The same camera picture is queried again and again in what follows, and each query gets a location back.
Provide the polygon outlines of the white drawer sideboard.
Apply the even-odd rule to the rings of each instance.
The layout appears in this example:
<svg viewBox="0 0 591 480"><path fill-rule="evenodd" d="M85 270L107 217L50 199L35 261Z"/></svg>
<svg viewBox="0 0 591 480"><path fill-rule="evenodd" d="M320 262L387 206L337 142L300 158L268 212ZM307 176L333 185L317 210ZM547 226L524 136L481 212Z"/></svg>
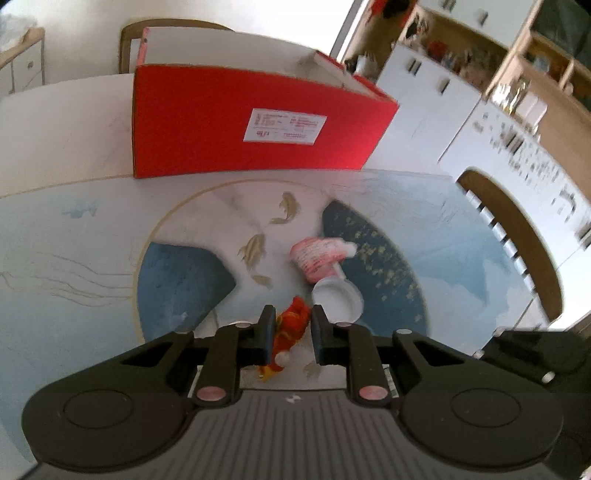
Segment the white drawer sideboard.
<svg viewBox="0 0 591 480"><path fill-rule="evenodd" d="M2 98L45 84L44 40L45 29L33 27L18 45L1 53Z"/></svg>

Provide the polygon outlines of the wooden chair right side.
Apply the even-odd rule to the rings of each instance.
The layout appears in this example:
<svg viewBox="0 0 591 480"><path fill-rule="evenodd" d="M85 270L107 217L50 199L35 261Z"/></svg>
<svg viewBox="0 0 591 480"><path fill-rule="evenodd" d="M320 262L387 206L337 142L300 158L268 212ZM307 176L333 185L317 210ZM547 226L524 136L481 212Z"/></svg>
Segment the wooden chair right side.
<svg viewBox="0 0 591 480"><path fill-rule="evenodd" d="M516 247L526 273L531 277L541 306L550 321L564 311L563 294L556 266L537 230L513 198L496 182L474 169L467 169L457 180L465 192L471 192L493 216L493 226L505 231L503 239Z"/></svg>

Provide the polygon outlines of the white round lid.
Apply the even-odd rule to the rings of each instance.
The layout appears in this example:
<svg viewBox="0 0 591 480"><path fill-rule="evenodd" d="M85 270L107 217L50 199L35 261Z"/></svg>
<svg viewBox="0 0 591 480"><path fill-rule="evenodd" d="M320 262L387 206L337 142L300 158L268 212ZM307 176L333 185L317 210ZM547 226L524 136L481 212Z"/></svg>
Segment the white round lid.
<svg viewBox="0 0 591 480"><path fill-rule="evenodd" d="M333 324L356 323L363 315L363 295L349 280L327 277L318 281L311 291L312 302L322 306Z"/></svg>

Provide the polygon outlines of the red dragon plush keychain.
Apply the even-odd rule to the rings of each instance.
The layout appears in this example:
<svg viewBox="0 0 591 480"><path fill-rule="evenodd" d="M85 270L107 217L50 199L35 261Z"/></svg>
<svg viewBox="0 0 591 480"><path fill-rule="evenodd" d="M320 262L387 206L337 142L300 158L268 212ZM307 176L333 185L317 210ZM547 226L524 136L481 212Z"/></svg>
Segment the red dragon plush keychain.
<svg viewBox="0 0 591 480"><path fill-rule="evenodd" d="M311 307L300 296L295 296L290 306L276 317L276 332L270 362L259 366L259 379L270 380L290 364L290 350L304 337L311 321Z"/></svg>

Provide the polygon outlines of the white wall cabinets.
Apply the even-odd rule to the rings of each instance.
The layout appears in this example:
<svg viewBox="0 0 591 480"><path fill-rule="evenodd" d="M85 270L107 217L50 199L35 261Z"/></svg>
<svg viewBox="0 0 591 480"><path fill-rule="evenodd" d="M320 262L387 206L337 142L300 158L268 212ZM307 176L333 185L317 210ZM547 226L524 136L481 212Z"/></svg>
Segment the white wall cabinets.
<svg viewBox="0 0 591 480"><path fill-rule="evenodd" d="M476 169L529 217L556 266L590 258L590 203L566 169L515 119L458 76L403 44L377 85L399 110L366 164L453 178Z"/></svg>

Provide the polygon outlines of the wooden chair behind box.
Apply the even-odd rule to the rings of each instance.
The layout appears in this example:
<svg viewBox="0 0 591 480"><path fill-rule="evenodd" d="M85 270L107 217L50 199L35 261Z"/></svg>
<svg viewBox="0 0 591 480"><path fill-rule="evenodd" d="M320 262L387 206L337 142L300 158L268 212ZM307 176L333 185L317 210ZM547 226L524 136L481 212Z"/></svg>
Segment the wooden chair behind box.
<svg viewBox="0 0 591 480"><path fill-rule="evenodd" d="M119 35L118 73L132 72L132 57L138 54L142 43L143 31L148 27L204 28L230 31L230 28L204 20L149 18L125 25Z"/></svg>

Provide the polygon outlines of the red cardboard shoe box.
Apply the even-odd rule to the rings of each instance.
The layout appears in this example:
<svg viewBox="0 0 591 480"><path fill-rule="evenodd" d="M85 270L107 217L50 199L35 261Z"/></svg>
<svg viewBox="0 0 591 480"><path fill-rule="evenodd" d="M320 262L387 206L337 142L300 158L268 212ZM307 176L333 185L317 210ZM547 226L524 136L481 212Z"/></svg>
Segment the red cardboard shoe box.
<svg viewBox="0 0 591 480"><path fill-rule="evenodd" d="M398 107L318 50L228 30L148 27L133 80L133 174L359 170Z"/></svg>

